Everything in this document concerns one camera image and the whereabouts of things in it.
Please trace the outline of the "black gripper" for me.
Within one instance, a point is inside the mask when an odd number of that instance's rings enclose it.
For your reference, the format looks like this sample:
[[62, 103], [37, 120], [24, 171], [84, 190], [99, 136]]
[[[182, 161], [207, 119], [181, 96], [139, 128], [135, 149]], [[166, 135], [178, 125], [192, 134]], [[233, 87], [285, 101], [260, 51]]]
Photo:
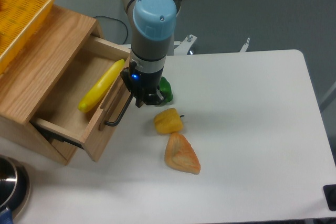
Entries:
[[135, 97], [135, 105], [140, 108], [142, 105], [160, 105], [165, 96], [160, 91], [160, 80], [163, 69], [145, 73], [136, 69], [135, 61], [120, 72], [120, 76], [128, 89]]

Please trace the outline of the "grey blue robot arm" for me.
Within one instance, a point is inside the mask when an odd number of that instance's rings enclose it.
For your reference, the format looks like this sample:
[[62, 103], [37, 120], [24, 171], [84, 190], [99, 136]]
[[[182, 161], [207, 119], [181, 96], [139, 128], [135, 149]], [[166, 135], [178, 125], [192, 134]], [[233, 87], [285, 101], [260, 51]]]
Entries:
[[121, 77], [136, 106], [159, 105], [165, 59], [183, 0], [121, 0], [132, 28], [130, 63]]

